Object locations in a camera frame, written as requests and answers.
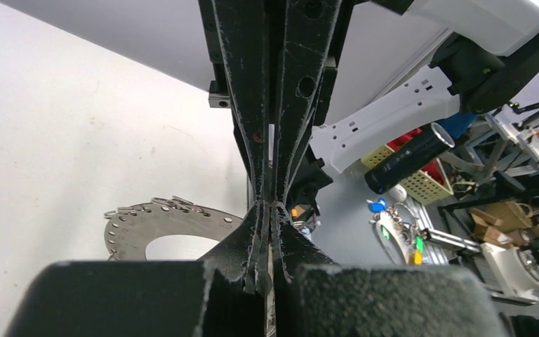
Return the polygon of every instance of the curved metal plate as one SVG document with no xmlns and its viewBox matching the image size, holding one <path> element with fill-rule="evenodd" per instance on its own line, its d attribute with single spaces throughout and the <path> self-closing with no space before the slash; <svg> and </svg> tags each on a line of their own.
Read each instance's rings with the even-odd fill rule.
<svg viewBox="0 0 539 337">
<path fill-rule="evenodd" d="M 193 235 L 220 242 L 242 221 L 232 214 L 180 198 L 152 201 L 105 213 L 109 221 L 104 238 L 110 260 L 146 260 L 147 245 L 167 235 Z"/>
</svg>

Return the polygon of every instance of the green object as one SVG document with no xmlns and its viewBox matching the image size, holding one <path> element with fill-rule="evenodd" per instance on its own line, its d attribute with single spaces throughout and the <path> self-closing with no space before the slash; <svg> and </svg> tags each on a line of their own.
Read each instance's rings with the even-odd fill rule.
<svg viewBox="0 0 539 337">
<path fill-rule="evenodd" d="M 416 237 L 416 249 L 421 253 L 425 250 L 425 242 L 422 240 L 422 237 Z"/>
<path fill-rule="evenodd" d="M 384 237 L 386 240 L 389 240 L 389 239 L 390 239 L 390 231 L 387 230 L 387 228 L 385 228 L 384 226 L 381 226 L 381 232 L 383 233 L 383 237 Z"/>
</svg>

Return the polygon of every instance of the small hole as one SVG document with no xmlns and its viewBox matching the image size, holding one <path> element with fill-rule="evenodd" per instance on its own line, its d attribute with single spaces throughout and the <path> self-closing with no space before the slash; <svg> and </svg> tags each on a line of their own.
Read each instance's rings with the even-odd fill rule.
<svg viewBox="0 0 539 337">
<path fill-rule="evenodd" d="M 315 90 L 315 81 L 311 77 L 303 77 L 298 82 L 298 87 L 296 88 L 298 95 L 302 98 L 309 98 L 313 95 Z"/>
<path fill-rule="evenodd" d="M 309 19 L 317 19 L 323 10 L 323 5 L 319 0 L 310 0 L 305 4 L 305 15 Z"/>
</svg>

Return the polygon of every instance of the yellow object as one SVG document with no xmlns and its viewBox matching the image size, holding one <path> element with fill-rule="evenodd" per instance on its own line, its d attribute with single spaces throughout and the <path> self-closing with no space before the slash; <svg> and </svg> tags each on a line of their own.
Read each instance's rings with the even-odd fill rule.
<svg viewBox="0 0 539 337">
<path fill-rule="evenodd" d="M 392 153 L 394 153 L 394 150 L 392 150 L 391 147 L 383 145 L 372 153 L 362 157 L 361 162 L 372 169 Z M 400 182 L 400 185 L 406 189 L 408 194 L 423 205 L 428 205 L 453 195 L 451 185 L 447 179 L 447 175 L 443 171 L 441 162 L 438 159 L 436 160 L 439 165 L 439 170 L 445 178 L 445 186 L 439 184 L 435 179 L 429 177 L 429 175 L 423 171 L 415 172 L 412 176 L 409 176 Z"/>
<path fill-rule="evenodd" d="M 413 265 L 422 265 L 422 253 L 419 250 L 414 251 Z"/>
</svg>

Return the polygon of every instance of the blue object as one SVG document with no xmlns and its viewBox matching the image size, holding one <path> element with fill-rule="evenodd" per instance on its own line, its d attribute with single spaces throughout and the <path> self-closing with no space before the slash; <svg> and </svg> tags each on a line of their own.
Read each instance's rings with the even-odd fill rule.
<svg viewBox="0 0 539 337">
<path fill-rule="evenodd" d="M 373 202 L 368 205 L 369 211 L 373 213 L 381 213 L 385 211 L 385 207 L 387 207 L 387 201 L 383 198 L 379 198 L 377 202 Z"/>
<path fill-rule="evenodd" d="M 466 114 L 454 114 L 451 117 L 440 119 L 435 123 L 445 129 L 453 139 L 458 139 L 466 132 L 475 119 L 476 115 L 468 112 Z"/>
</svg>

